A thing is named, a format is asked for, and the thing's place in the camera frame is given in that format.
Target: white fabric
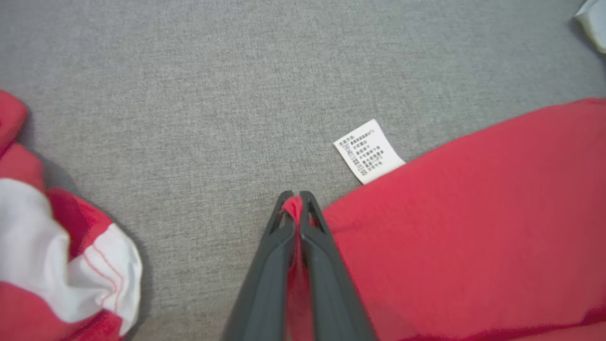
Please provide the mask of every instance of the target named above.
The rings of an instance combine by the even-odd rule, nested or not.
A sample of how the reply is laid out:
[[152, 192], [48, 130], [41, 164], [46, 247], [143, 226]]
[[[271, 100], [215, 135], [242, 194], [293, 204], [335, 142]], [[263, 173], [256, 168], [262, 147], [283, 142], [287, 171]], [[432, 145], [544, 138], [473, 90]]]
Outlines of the white fabric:
[[111, 224], [68, 264], [69, 243], [42, 193], [0, 179], [0, 281], [36, 294], [68, 323], [102, 308], [112, 311], [122, 319], [123, 335], [136, 320], [140, 296], [136, 284], [142, 267], [135, 245]]
[[574, 17], [598, 51], [606, 53], [606, 0], [588, 0]]

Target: red stitching line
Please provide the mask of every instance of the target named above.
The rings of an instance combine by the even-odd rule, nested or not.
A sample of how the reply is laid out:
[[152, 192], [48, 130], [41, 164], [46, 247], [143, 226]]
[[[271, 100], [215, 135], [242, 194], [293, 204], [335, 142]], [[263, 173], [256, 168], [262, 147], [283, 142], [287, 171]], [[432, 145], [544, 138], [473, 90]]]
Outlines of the red stitching line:
[[[101, 271], [99, 271], [99, 269], [97, 269], [96, 267], [93, 266], [93, 263], [91, 263], [91, 261], [88, 259], [88, 257], [86, 257], [85, 253], [82, 253], [82, 256], [84, 257], [84, 261], [86, 262], [86, 264], [88, 264], [88, 266], [90, 266], [90, 268], [96, 272], [98, 275], [100, 275], [101, 277], [105, 278], [106, 280], [110, 281], [112, 283], [112, 287], [114, 289], [114, 291], [116, 290], [116, 283], [114, 283], [114, 281], [107, 277], [106, 275], [104, 275]], [[105, 295], [105, 297], [103, 299], [101, 299], [101, 308], [103, 308], [103, 303], [105, 302], [105, 300], [107, 300], [108, 297], [110, 297], [112, 295], [112, 292], [110, 292], [109, 294]]]
[[95, 244], [92, 244], [93, 249], [95, 249], [95, 251], [97, 251], [101, 257], [103, 258], [103, 260], [105, 261], [105, 264], [107, 264], [107, 266], [110, 267], [110, 269], [112, 269], [112, 271], [118, 275], [118, 277], [120, 278], [120, 288], [118, 289], [118, 293], [116, 294], [116, 305], [114, 306], [114, 312], [116, 313], [116, 315], [118, 315], [118, 298], [120, 297], [120, 293], [122, 292], [122, 286], [124, 285], [124, 278], [122, 275], [120, 275], [118, 273], [118, 271], [116, 271], [116, 269], [110, 264], [110, 262], [107, 260], [107, 258], [105, 257], [105, 255], [103, 254], [103, 252], [101, 252], [101, 250], [99, 250]]

